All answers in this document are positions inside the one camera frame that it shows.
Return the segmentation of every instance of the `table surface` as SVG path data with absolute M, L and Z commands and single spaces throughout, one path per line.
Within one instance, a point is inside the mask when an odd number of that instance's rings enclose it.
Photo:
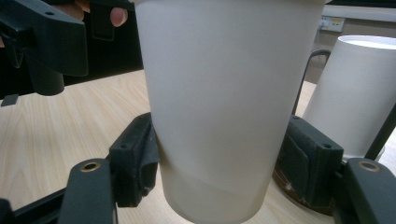
M 297 115 L 302 115 L 315 88 L 305 82 Z M 65 88 L 62 94 L 29 94 L 16 105 L 0 108 L 0 198 L 18 209 L 67 183 L 81 161 L 104 158 L 108 148 L 138 115 L 149 112 L 143 71 L 107 77 Z M 190 223 L 156 188 L 137 208 L 119 210 L 120 223 Z M 289 201 L 271 181 L 259 213 L 247 223 L 333 223 Z

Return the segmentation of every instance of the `wooden table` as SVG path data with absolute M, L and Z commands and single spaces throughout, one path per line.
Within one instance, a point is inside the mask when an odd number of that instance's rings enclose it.
M 315 85 L 305 83 L 301 115 Z M 29 94 L 0 108 L 0 197 L 18 209 L 65 187 L 70 169 L 81 161 L 104 158 L 120 133 L 149 112 L 143 71 L 65 88 L 44 97 Z M 120 223 L 190 223 L 178 216 L 157 186 L 137 208 L 119 209 Z M 289 201 L 271 181 L 260 212 L 247 223 L 333 223 Z

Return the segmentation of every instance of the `light wood grain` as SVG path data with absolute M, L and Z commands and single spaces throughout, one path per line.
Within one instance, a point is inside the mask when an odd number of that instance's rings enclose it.
M 315 85 L 304 84 L 298 113 Z M 20 208 L 65 187 L 70 169 L 103 158 L 136 116 L 149 112 L 143 71 L 68 86 L 62 94 L 29 94 L 0 108 L 0 197 Z M 137 208 L 119 209 L 120 223 L 189 223 L 157 186 Z M 247 223 L 333 223 L 289 201 L 272 181 L 259 213 Z

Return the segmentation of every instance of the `white paper cup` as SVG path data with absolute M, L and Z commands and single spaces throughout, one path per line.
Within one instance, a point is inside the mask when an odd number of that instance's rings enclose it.
M 166 200 L 195 223 L 261 208 L 324 0 L 141 0 Z
M 338 38 L 303 118 L 344 148 L 344 160 L 364 157 L 396 103 L 396 39 Z

